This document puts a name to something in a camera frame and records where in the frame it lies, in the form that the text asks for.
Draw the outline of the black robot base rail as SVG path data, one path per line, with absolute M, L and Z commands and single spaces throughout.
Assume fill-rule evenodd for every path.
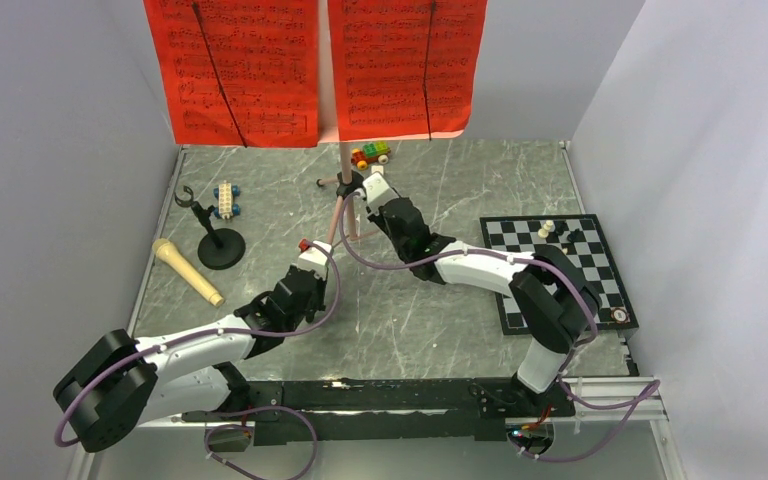
M 540 397 L 516 388 L 509 378 L 420 380 L 252 381 L 247 393 L 233 393 L 214 411 L 186 411 L 186 423 L 238 420 L 245 409 L 257 446 L 309 439 L 296 417 L 302 413 L 318 439 L 389 440 L 470 437 L 503 441 L 506 429 L 546 415 L 567 419 L 573 402 L 559 386 Z

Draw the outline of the cream toy microphone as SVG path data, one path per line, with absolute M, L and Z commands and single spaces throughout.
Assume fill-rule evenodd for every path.
M 224 304 L 222 294 L 180 253 L 177 246 L 166 238 L 152 243 L 154 256 L 166 263 L 193 290 L 214 307 Z

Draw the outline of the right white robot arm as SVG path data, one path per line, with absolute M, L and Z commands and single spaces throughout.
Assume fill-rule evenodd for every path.
M 575 351 L 598 332 L 601 300 L 583 271 L 558 247 L 502 252 L 434 233 L 412 201 L 390 187 L 380 193 L 357 188 L 344 201 L 357 198 L 390 240 L 399 259 L 394 269 L 408 270 L 422 281 L 476 287 L 514 300 L 532 342 L 513 374 L 511 398 L 520 413 L 538 414 Z

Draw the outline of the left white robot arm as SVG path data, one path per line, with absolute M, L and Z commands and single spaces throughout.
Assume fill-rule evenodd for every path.
M 53 390 L 63 412 L 56 445 L 79 443 L 95 453 L 142 423 L 177 413 L 239 417 L 248 386 L 236 362 L 300 335 L 300 324 L 325 307 L 327 279 L 325 266 L 292 265 L 273 289 L 214 323 L 155 337 L 106 333 Z

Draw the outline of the pink music stand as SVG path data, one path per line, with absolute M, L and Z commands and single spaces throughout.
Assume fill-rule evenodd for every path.
M 318 130 L 319 140 L 318 144 L 336 144 L 337 145 L 337 158 L 338 158 L 338 173 L 344 177 L 345 180 L 349 179 L 353 170 L 351 165 L 351 153 L 350 143 L 342 142 L 340 140 L 340 134 L 337 121 L 337 105 L 336 105 L 336 89 L 333 73 L 333 55 L 331 47 L 331 35 L 329 29 L 329 17 L 328 17 L 328 1 L 320 0 L 316 1 L 317 5 L 317 18 L 318 18 Z M 458 130 L 454 132 L 435 132 L 430 134 L 431 139 L 453 139 L 460 136 L 464 130 Z M 421 135 L 402 135 L 395 137 L 385 137 L 384 140 L 388 141 L 402 141 L 402 140 L 418 140 L 422 139 Z M 330 177 L 321 179 L 320 186 L 328 187 L 332 185 L 340 185 L 340 179 L 337 174 Z M 342 197 L 337 196 L 336 206 L 330 220 L 328 227 L 328 233 L 326 234 L 326 242 L 336 246 L 340 241 L 335 240 L 337 235 L 337 227 L 340 220 L 343 217 L 344 200 Z M 372 233 L 359 234 L 357 233 L 356 218 L 353 205 L 347 207 L 346 212 L 349 214 L 348 225 L 350 228 L 350 239 L 361 240 Z

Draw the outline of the black microphone stand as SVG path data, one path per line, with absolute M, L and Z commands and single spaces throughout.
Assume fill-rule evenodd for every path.
M 216 229 L 212 224 L 212 218 L 217 212 L 217 207 L 214 205 L 203 207 L 195 199 L 189 186 L 184 185 L 182 189 L 183 197 L 179 197 L 177 193 L 173 194 L 175 203 L 182 208 L 189 208 L 206 230 L 197 248 L 199 261 L 211 270 L 226 270 L 236 265 L 246 251 L 244 237 L 230 228 Z

